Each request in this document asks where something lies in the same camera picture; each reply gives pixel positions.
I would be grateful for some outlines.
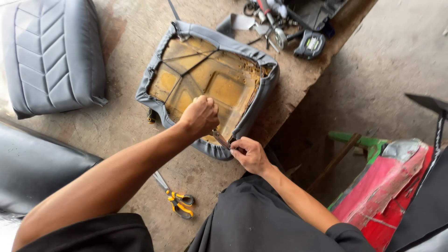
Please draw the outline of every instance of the wrinkled leather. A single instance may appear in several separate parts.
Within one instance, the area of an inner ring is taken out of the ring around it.
[[[0,118],[0,161],[0,210],[27,214],[102,158]]]
[[[7,8],[2,42],[18,119],[108,102],[91,0],[26,0]]]

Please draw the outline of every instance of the wooden workbench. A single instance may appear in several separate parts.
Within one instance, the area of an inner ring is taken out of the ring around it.
[[[185,22],[214,29],[229,13],[241,13],[245,1],[172,0]],[[147,139],[164,128],[146,123],[146,107],[134,96],[143,71],[174,19],[165,0],[94,0],[101,21],[103,55],[106,62],[109,104],[67,113],[38,116],[19,124],[57,138],[75,147],[107,158],[121,149]],[[330,59],[344,45],[376,0],[350,0],[332,20],[336,35],[327,41],[316,60],[292,56],[297,44],[277,54],[280,82],[273,91],[251,137],[267,144],[305,96]],[[254,32],[238,32],[236,39],[248,42]],[[253,46],[264,49],[263,42]],[[7,117],[4,111],[0,116]],[[194,218],[185,221],[171,211],[166,195],[150,178],[122,209],[139,213],[151,233],[155,251],[183,251],[217,202],[218,194],[240,178],[244,169],[235,160],[223,162],[188,147],[161,170],[171,189],[195,196]]]

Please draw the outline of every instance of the scissors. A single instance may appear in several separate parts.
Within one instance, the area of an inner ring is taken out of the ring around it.
[[[173,212],[177,213],[180,217],[189,220],[193,217],[193,212],[186,209],[183,205],[191,206],[194,203],[193,196],[189,194],[180,195],[173,191],[170,191],[164,179],[158,171],[154,172],[153,175],[159,186],[168,194],[168,201],[172,204]]]
[[[226,141],[226,139],[218,132],[218,129],[212,130],[209,135],[213,136],[218,143],[220,143],[224,148],[230,150],[230,144]]]

